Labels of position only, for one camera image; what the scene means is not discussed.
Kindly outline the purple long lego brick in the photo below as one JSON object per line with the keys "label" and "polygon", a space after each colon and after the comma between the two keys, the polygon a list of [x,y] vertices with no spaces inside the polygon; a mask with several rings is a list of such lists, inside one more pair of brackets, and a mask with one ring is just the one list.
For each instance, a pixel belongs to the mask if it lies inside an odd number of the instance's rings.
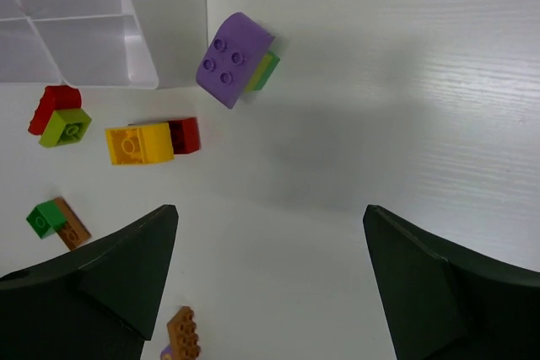
{"label": "purple long lego brick", "polygon": [[173,352],[170,345],[167,345],[165,349],[160,353],[160,360],[173,360]]}

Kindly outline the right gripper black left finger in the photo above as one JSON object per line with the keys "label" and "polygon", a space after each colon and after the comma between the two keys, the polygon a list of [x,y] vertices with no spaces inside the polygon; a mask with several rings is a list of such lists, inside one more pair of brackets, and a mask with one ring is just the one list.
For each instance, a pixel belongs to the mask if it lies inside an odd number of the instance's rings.
{"label": "right gripper black left finger", "polygon": [[3,359],[139,359],[175,246],[163,205],[74,251],[1,279]]}

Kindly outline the purple square lego brick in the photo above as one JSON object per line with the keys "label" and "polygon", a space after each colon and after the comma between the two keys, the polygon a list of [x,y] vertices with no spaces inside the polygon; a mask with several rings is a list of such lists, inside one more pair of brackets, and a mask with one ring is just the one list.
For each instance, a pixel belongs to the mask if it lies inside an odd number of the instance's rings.
{"label": "purple square lego brick", "polygon": [[219,27],[200,62],[197,84],[231,109],[244,92],[275,36],[242,12]]}

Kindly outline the orange-brown long lego brick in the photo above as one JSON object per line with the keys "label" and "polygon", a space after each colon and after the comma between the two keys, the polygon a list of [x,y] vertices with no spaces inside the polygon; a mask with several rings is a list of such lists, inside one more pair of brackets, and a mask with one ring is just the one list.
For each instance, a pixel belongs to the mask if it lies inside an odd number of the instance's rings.
{"label": "orange-brown long lego brick", "polygon": [[170,348],[174,360],[195,360],[201,353],[194,311],[182,306],[167,323]]}

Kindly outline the dark red lego brick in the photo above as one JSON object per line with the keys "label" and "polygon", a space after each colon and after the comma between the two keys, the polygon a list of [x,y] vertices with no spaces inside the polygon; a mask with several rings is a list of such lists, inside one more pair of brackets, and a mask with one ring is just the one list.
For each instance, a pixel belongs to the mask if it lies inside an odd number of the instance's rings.
{"label": "dark red lego brick", "polygon": [[201,148],[196,117],[167,121],[174,155],[195,153]]}

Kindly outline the brown lego brick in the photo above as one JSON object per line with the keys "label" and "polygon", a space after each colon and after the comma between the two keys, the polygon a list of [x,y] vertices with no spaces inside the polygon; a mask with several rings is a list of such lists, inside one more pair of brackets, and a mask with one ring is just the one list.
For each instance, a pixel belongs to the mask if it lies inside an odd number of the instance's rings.
{"label": "brown lego brick", "polygon": [[70,251],[76,250],[87,243],[92,235],[62,197],[56,197],[53,201],[66,219],[57,234]]}

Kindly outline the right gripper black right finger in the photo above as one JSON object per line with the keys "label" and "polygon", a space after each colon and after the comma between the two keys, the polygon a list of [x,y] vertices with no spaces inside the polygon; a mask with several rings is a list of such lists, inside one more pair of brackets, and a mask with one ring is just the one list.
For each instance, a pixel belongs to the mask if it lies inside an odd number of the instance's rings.
{"label": "right gripper black right finger", "polygon": [[539,274],[369,205],[364,234],[398,359],[537,359]]}

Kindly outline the yellow lego brick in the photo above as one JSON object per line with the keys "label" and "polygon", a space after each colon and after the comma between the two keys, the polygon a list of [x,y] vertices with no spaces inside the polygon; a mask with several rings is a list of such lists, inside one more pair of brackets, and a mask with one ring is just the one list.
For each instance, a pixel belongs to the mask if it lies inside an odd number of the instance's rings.
{"label": "yellow lego brick", "polygon": [[166,122],[108,128],[105,138],[113,165],[161,164],[175,157]]}

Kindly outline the lime green lego brick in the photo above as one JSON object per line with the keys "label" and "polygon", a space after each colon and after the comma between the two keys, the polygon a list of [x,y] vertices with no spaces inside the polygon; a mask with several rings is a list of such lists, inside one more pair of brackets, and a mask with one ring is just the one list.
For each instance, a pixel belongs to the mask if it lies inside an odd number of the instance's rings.
{"label": "lime green lego brick", "polygon": [[280,58],[272,51],[267,51],[244,88],[245,92],[262,90],[279,64]]}

